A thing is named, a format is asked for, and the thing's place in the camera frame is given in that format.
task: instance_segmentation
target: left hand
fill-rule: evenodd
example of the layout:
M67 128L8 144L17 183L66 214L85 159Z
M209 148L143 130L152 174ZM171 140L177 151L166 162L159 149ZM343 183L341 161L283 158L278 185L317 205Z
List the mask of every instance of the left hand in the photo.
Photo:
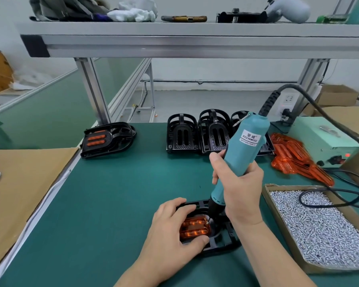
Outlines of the left hand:
M208 236L196 237L187 245L182 245L179 241L182 223L187 215L196 209L193 204L180 207L176 211L176 207L185 202L185 198L165 202L153 216L152 226L133 266L149 286L157 286L169 279L209 242Z

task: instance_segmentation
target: aluminum shelf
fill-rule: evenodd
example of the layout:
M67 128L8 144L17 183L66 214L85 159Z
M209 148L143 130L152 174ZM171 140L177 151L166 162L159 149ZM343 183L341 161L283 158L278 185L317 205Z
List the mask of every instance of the aluminum shelf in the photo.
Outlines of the aluminum shelf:
M30 21L18 30L41 36L50 57L359 58L359 25Z

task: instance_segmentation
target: screwdriver power cord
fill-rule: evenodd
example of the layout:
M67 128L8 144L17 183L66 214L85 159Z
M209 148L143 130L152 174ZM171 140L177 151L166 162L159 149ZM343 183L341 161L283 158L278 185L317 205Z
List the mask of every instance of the screwdriver power cord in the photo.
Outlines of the screwdriver power cord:
M359 137L357 135L354 134L354 132L349 131L347 128L345 128L343 125L341 125L340 123L338 123L337 121L333 120L329 115L326 114L326 112L311 98L311 96L309 96L309 94L303 89L301 88L301 86L299 85L294 85L294 84L287 84L284 86L281 86L279 89L277 89L276 91L273 91L272 94L268 97L268 99L266 100L266 102L263 104L262 108L259 111L259 115L262 115L264 117L267 117L269 111L271 110L272 106L274 105L275 101L278 99L278 97L281 95L281 92L284 89L287 88L292 88L295 89L297 91L299 91L305 98L306 100L324 117L326 118L326 120L328 120L331 124L333 124L336 128L338 128L339 130L341 130L343 133L347 134L349 137L351 137L352 139L354 139L356 142L358 142L359 144ZM343 203L339 203L339 204L331 204L331 205L309 205L306 204L302 201L302 198L304 195L306 195L307 193L311 193L311 192L322 192L322 191L331 191L332 193L335 194L336 197L338 197L340 200L343 201ZM347 201L346 199L344 199L343 197L341 197L338 192L345 192L345 193L355 193L358 196L351 200L351 201ZM301 193L301 195L299 196L299 202L305 206L305 207L310 207L310 208L332 208L332 207L344 207L344 206L353 206L353 207L358 207L359 205L357 205L357 203L359 202L359 192L355 192L355 191L350 191L347 189L335 189L335 188L331 188L327 185L325 185L325 187L319 188L319 189L311 189L311 190L307 190Z

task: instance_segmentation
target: right hand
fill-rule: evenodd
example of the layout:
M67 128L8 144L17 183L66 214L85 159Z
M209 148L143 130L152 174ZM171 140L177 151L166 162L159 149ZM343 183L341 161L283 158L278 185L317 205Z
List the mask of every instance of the right hand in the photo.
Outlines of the right hand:
M261 222L259 210L261 197L263 170L254 161L247 168L246 173L238 177L222 159L225 152L210 153L209 159L213 166L213 184L221 180L224 187L226 215L234 224L245 226L256 225Z

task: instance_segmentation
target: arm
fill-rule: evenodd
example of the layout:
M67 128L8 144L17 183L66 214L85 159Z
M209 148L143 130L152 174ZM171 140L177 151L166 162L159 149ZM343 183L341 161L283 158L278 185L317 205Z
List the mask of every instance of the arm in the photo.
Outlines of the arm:
M208 236L196 237L182 245L179 229L196 205L186 205L186 199L176 198L160 205L152 226L134 264L125 271L114 287L156 287L169 279L199 254L209 242Z
M313 287L311 279L295 263L262 220L259 210L263 170L254 161L247 173L237 177L216 153L210 154L218 178L224 186L226 215L232 222L255 275L262 287Z

